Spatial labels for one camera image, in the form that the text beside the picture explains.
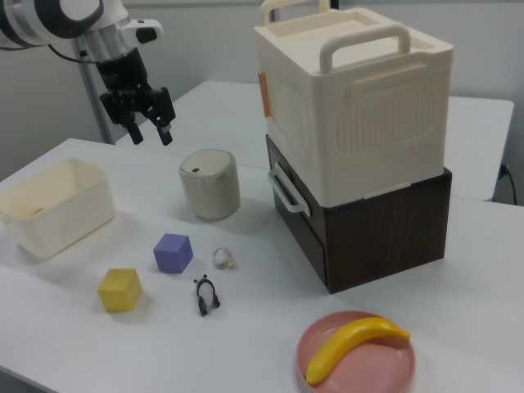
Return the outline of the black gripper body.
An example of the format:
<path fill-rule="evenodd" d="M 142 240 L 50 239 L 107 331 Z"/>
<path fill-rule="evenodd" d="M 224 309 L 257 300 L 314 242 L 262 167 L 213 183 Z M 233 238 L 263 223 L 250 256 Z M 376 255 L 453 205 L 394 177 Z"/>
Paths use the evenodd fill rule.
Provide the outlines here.
<path fill-rule="evenodd" d="M 107 91 L 100 96 L 114 124 L 129 126 L 139 112 L 155 126 L 167 126 L 175 112 L 167 88 L 154 89 L 137 48 L 114 60 L 98 62 Z"/>

